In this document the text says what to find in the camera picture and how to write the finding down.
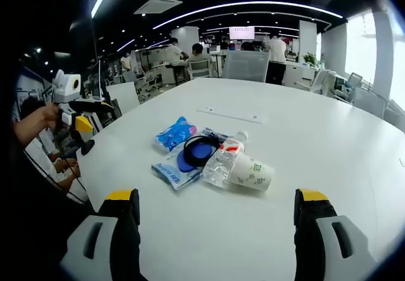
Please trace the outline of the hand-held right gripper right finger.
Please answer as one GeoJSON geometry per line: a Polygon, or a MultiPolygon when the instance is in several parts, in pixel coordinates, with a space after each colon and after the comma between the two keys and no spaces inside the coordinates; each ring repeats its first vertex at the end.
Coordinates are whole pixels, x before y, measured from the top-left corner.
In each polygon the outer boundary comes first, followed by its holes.
{"type": "Polygon", "coordinates": [[[321,192],[296,189],[294,226],[296,280],[365,280],[374,269],[367,236],[321,192]]]}

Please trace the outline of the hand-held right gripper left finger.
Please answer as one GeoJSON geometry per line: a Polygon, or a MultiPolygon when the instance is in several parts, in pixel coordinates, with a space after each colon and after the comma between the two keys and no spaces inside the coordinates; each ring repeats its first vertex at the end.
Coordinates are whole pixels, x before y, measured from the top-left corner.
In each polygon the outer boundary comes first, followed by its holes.
{"type": "Polygon", "coordinates": [[[68,280],[145,280],[137,189],[117,191],[69,236],[59,267],[68,280]]]}

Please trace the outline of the person's left hand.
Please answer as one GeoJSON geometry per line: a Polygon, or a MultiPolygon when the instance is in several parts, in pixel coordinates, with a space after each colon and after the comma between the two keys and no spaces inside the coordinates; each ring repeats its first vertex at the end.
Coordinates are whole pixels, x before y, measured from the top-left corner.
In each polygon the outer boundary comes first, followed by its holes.
{"type": "Polygon", "coordinates": [[[57,104],[47,104],[37,109],[35,113],[42,128],[54,128],[58,123],[59,106],[57,104]]]}

